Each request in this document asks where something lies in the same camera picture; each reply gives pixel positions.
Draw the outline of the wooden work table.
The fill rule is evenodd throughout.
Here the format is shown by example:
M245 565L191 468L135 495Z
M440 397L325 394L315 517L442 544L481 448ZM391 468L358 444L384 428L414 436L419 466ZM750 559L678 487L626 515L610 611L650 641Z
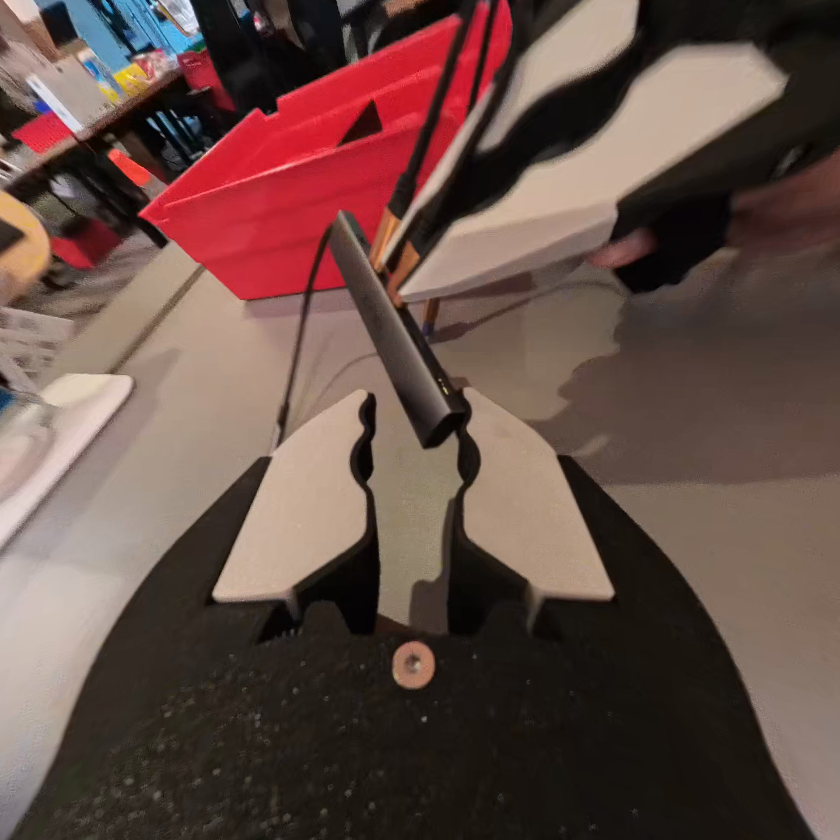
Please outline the wooden work table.
M144 111L150 112L152 106L156 105L165 94L186 90L186 79L182 70L177 67L152 82L141 93L121 102L116 108L111 108L99 121L81 129L78 133L69 133L67 136L60 137L58 142L42 151L33 150L23 141L16 141L10 150L2 150L2 190L10 191L13 186L46 167L48 163L58 161L59 158L82 145L103 139L107 133L115 133L117 127L128 118L136 114L140 115Z

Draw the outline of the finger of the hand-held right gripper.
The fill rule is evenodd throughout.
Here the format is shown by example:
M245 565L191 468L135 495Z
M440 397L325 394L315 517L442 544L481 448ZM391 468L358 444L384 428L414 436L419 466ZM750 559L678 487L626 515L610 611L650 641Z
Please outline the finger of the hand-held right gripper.
M508 55L469 115L455 164L446 166L419 262L454 221L493 204L531 165L597 133L641 70L639 2L561 6L550 3L532 26L511 14Z
M532 164L493 204L454 221L399 296L446 298L589 255L611 237L623 198L771 104L785 84L753 45L673 49L598 133Z

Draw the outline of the grey USB hub with cable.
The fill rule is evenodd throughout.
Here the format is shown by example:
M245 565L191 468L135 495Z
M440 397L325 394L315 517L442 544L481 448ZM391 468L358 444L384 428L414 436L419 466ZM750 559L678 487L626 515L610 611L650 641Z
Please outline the grey USB hub with cable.
M286 436L308 316L322 258L329 250L413 431L424 449L440 446L466 420L467 400L449 380L408 310L389 298L369 261L367 237L351 213L339 211L318 242L292 347L277 418L277 443Z

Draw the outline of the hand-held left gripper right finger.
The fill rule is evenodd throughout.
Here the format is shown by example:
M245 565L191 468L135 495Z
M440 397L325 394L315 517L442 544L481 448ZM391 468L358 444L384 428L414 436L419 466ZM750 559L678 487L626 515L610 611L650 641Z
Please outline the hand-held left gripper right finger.
M615 599L560 458L476 388L463 391L460 487L448 536L448 630L476 634L495 605L524 605L532 630L554 602Z

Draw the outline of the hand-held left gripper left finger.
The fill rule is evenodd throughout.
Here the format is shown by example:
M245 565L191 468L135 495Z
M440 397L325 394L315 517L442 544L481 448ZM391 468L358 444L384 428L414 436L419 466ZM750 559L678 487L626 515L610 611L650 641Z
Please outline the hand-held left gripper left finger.
M269 457L212 591L220 604L265 602L302 623L335 604L352 634L375 630L381 563L372 440L376 400L357 390L300 426Z

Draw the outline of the black bin divider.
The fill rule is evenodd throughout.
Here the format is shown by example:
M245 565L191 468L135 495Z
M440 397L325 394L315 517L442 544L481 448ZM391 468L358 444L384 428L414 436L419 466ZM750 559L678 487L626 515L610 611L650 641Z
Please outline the black bin divider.
M345 131L337 147L358 142L382 131L382 121L375 100L366 103L358 117Z

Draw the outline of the yellow plastic bin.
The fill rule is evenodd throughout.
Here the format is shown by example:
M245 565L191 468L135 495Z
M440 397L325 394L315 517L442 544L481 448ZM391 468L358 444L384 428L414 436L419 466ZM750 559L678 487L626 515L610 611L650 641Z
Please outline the yellow plastic bin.
M137 61L116 71L113 78L126 99L144 94L154 81L154 77L150 77Z

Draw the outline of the orange traffic cone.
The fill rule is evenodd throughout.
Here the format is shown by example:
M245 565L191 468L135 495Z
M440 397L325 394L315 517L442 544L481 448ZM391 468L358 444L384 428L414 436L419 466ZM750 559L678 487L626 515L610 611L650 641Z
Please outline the orange traffic cone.
M123 173L132 184L140 188L151 186L153 174L140 163L132 160L126 153L116 148L108 152L108 159Z

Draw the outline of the printed paper sheet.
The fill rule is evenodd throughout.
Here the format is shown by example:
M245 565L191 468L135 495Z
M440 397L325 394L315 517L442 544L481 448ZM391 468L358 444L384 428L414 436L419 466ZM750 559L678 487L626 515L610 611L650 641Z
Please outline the printed paper sheet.
M34 392L35 381L74 336L73 321L17 308L1 308L1 385Z

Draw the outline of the red plastic bin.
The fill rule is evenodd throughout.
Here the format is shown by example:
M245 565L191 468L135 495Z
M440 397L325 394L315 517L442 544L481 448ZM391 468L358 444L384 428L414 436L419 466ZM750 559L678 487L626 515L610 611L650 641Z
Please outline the red plastic bin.
M12 137L36 154L45 154L64 142L76 141L74 133L54 112L39 114L13 131Z
M53 254L77 270L98 266L120 247L123 236L97 218L80 218L70 230L49 237Z
M458 23L449 16L300 87L271 114L252 111L140 216L240 300L302 292L339 210L375 236ZM338 148L370 100L382 131Z

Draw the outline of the white cardboard box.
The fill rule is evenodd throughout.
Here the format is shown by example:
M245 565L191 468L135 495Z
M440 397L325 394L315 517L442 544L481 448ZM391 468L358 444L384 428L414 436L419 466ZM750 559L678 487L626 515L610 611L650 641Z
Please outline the white cardboard box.
M26 76L32 92L74 135L109 116L114 103L74 56L38 68Z

